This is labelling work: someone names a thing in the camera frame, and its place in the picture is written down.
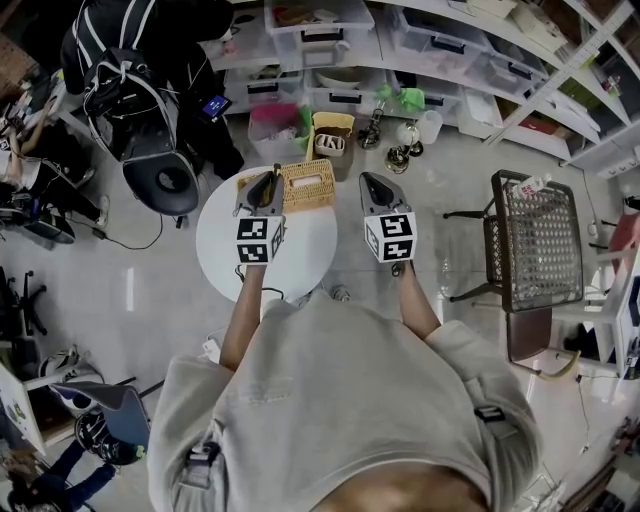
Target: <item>marker cube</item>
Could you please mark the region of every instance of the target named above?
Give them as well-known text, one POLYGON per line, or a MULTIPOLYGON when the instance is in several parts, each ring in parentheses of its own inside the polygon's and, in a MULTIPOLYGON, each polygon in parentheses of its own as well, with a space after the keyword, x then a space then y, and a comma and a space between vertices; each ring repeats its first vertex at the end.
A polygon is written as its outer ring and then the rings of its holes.
POLYGON ((364 233, 367 245, 380 263, 413 259, 418 241, 415 213, 365 217, 364 233))
POLYGON ((236 247, 241 265, 267 265, 284 240, 284 217, 238 219, 236 247))

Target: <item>shoulder strap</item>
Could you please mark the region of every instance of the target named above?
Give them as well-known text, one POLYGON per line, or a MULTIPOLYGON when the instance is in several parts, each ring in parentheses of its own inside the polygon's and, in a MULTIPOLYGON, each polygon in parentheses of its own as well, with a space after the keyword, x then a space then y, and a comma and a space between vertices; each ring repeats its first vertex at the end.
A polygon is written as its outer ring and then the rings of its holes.
POLYGON ((120 27, 120 48, 137 50, 156 0, 131 0, 120 27))

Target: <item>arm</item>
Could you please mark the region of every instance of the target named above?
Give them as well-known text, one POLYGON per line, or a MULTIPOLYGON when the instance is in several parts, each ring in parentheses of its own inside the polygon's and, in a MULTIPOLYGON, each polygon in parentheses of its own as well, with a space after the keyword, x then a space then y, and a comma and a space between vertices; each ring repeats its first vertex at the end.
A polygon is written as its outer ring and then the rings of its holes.
POLYGON ((433 312, 422 287, 416 278, 413 265, 406 262, 398 286, 402 323, 421 340, 426 340, 440 327, 440 321, 433 312))
POLYGON ((42 136, 42 130, 44 129, 44 123, 47 120, 47 116, 49 115, 49 112, 51 111, 51 107, 53 107, 54 102, 55 102, 55 98, 47 101, 47 104, 44 106, 44 108, 42 109, 42 112, 40 113, 40 119, 38 120, 38 124, 36 125, 35 130, 33 130, 31 137, 29 138, 28 141, 23 143, 22 147, 20 148, 21 154, 23 155, 29 154, 31 151, 33 151, 36 148, 36 146, 38 145, 38 142, 40 142, 40 137, 42 136))
POLYGON ((71 27, 67 30, 62 40, 60 49, 60 63, 64 74, 64 85, 69 94, 81 94, 84 90, 84 76, 80 69, 78 48, 71 27))
POLYGON ((248 266, 242 291, 231 316, 231 323, 224 337, 220 353, 220 365, 236 371, 244 357, 249 342, 260 325, 262 283, 266 266, 248 266))
POLYGON ((9 161, 9 172, 7 178, 9 183, 19 185, 22 180, 22 160, 20 160, 20 144, 15 130, 11 130, 9 134, 11 143, 11 160, 9 161))

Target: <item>wicker basket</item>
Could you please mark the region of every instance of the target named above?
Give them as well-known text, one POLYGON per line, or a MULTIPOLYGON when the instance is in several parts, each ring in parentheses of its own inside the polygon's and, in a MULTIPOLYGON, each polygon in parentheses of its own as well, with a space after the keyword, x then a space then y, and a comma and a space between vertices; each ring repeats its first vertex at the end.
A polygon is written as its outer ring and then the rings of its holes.
MULTIPOLYGON (((284 165, 281 170, 284 177, 284 213, 302 212, 333 206, 336 199, 336 185, 333 168, 329 160, 313 160, 301 164, 284 165), (296 181, 317 176, 320 181, 296 186, 296 181)), ((237 181, 240 191, 253 178, 254 174, 237 181)))

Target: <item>bottle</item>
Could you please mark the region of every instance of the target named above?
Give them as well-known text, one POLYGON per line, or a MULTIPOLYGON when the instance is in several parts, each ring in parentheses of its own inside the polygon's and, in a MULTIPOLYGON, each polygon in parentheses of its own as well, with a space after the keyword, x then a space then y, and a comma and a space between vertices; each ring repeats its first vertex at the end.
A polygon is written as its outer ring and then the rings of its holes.
POLYGON ((531 199, 537 192, 540 192, 553 176, 550 172, 544 176, 530 176, 522 183, 511 189, 513 197, 518 199, 531 199))

